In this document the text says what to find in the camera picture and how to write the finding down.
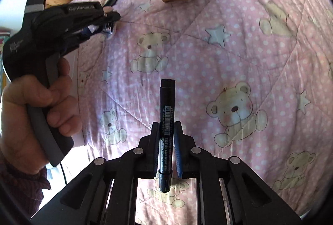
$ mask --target sleeve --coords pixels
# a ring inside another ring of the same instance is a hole
[[[0,152],[0,178],[25,214],[34,215],[44,198],[42,189],[51,189],[44,167],[36,175],[25,174],[9,164]]]

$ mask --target barcode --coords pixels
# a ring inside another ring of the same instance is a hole
[[[164,107],[164,135],[170,136],[171,106]]]

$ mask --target finger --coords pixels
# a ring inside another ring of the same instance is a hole
[[[72,87],[72,79],[70,76],[60,76],[49,88],[54,94],[51,106],[61,103],[69,96]]]
[[[47,123],[51,127],[59,127],[68,119],[70,119],[75,113],[78,107],[78,101],[68,96],[64,101],[51,108],[47,114]]]
[[[69,74],[70,66],[65,58],[60,58],[58,61],[58,72],[60,76],[67,76]]]
[[[59,127],[59,132],[65,137],[71,137],[82,129],[81,117],[74,115]]]
[[[2,101],[17,105],[29,104],[34,107],[47,107],[55,98],[55,94],[45,88],[33,75],[24,75],[13,80],[5,87],[2,95]]]
[[[105,6],[103,7],[103,10],[105,13],[110,13],[113,11],[113,8],[111,6]]]

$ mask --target thin black wire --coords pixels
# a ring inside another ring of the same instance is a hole
[[[63,171],[65,185],[67,185],[67,179],[66,179],[66,175],[65,175],[64,168],[63,168],[63,166],[62,166],[61,162],[60,162],[60,166],[61,166],[61,170]]]

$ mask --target bed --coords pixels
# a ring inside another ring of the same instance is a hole
[[[160,80],[172,78],[175,120],[197,146],[239,156],[308,211],[333,169],[331,2],[119,0],[114,9],[112,38],[95,35],[78,52],[90,159],[137,147],[159,121]],[[158,179],[139,180],[136,222],[196,224],[195,186],[175,174],[160,194]]]

